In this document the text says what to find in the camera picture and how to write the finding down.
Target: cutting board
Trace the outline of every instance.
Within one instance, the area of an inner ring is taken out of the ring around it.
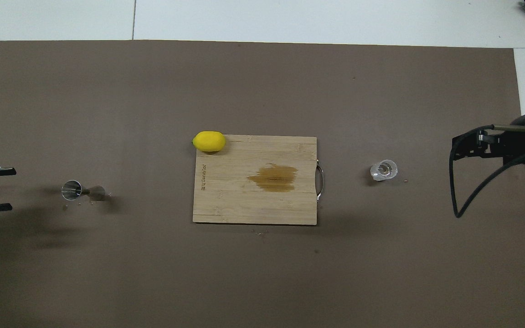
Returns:
[[[316,137],[225,137],[196,152],[194,222],[317,224]]]

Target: metal jigger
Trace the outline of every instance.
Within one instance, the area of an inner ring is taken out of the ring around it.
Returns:
[[[94,201],[103,201],[106,197],[104,188],[100,185],[86,189],[80,182],[69,180],[62,186],[62,197],[66,200],[75,200],[81,195],[88,195]]]

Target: wet stain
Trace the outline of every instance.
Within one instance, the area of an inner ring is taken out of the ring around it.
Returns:
[[[256,183],[264,191],[275,193],[286,193],[295,189],[293,181],[295,179],[296,168],[291,166],[281,166],[269,163],[270,167],[260,168],[256,176],[249,176],[248,180]]]

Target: black cable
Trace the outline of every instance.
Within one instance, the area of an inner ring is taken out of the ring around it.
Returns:
[[[463,139],[465,139],[466,137],[469,137],[471,134],[477,133],[480,130],[493,129],[493,128],[494,128],[493,125],[485,125],[483,127],[472,129],[469,132],[463,133],[463,135],[461,135],[461,137],[457,139],[457,141],[455,141],[455,143],[453,144],[451,153],[448,158],[448,174],[449,174],[449,183],[451,186],[451,200],[453,202],[453,213],[455,214],[455,217],[457,218],[460,218],[463,215],[463,213],[465,213],[465,210],[467,209],[467,207],[469,207],[469,204],[471,204],[471,202],[473,201],[473,199],[475,199],[477,194],[479,194],[481,189],[483,189],[488,183],[490,183],[491,180],[494,180],[494,178],[502,174],[503,171],[517,164],[521,164],[525,161],[525,154],[523,154],[521,156],[518,156],[517,158],[514,158],[513,160],[511,160],[510,162],[508,162],[501,168],[498,168],[495,172],[493,172],[493,174],[490,174],[481,184],[479,184],[477,188],[475,188],[475,190],[471,193],[471,195],[467,198],[467,200],[465,200],[463,207],[461,207],[460,210],[458,209],[457,199],[455,197],[455,183],[453,179],[453,162],[455,158],[455,152],[457,151],[457,147],[463,141]]]

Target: yellow lemon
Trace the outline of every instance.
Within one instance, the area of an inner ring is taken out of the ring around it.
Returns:
[[[218,131],[202,131],[191,141],[202,152],[217,152],[226,145],[226,138]]]

